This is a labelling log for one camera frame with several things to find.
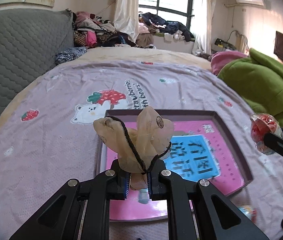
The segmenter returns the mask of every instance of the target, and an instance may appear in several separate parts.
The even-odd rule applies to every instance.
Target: silver bolt
[[[165,177],[168,177],[168,176],[171,175],[171,171],[170,170],[163,170],[162,175],[165,176]]]
[[[200,185],[202,185],[203,187],[207,187],[209,185],[209,181],[206,179],[201,179],[199,181]]]
[[[68,181],[68,186],[70,187],[74,187],[77,185],[77,180],[75,179],[71,179],[70,181]]]
[[[111,177],[111,176],[114,176],[114,175],[115,175],[115,171],[113,171],[113,170],[108,170],[108,171],[106,171],[105,173],[106,173],[106,175],[107,175],[108,177]]]

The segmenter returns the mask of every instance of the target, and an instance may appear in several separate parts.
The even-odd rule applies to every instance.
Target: headboard
[[[57,53],[73,46],[70,11],[1,10],[0,114],[20,91],[56,66]]]

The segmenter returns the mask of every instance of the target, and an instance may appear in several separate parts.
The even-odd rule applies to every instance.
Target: black window frame
[[[157,6],[150,6],[150,5],[143,5],[143,4],[139,4],[138,6],[140,8],[155,9],[155,10],[157,10],[157,14],[158,14],[158,11],[164,11],[164,12],[169,12],[169,13],[185,16],[185,17],[187,17],[186,27],[188,29],[190,29],[191,18],[194,16],[192,14],[192,12],[193,12],[193,0],[188,0],[187,12],[186,13],[180,12],[180,11],[176,11],[176,10],[172,10],[172,9],[168,9],[168,8],[164,8],[164,7],[160,7],[159,6],[159,0],[157,0]]]

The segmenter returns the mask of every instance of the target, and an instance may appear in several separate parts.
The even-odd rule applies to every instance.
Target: green comforter
[[[271,114],[283,127],[283,64],[250,49],[250,57],[230,62],[218,77],[255,113]]]

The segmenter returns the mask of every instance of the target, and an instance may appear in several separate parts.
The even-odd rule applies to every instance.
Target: white curtain
[[[138,25],[138,0],[117,0],[114,17],[116,30],[128,34],[135,42],[139,34]]]
[[[194,15],[192,29],[195,31],[193,54],[211,53],[211,21],[216,0],[194,0]]]

